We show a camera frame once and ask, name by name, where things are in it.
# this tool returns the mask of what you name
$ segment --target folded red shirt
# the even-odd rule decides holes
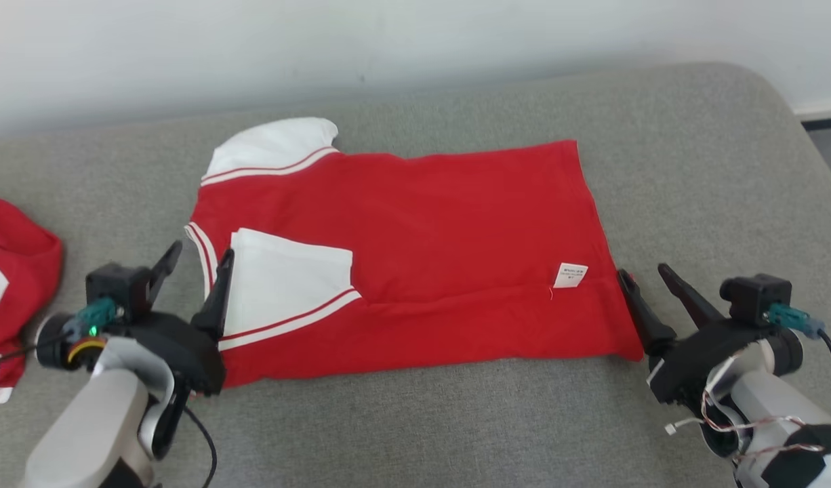
[[[21,210],[0,200],[0,356],[21,347],[21,328],[54,296],[62,246]],[[0,403],[24,371],[24,358],[0,362]]]
[[[227,386],[500,358],[642,356],[574,141],[347,155],[319,118],[214,151],[186,226],[235,250]]]

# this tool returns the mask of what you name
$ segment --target clothing label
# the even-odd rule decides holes
[[[561,263],[561,269],[557,272],[554,280],[555,288],[574,288],[584,280],[587,266],[580,264]]]

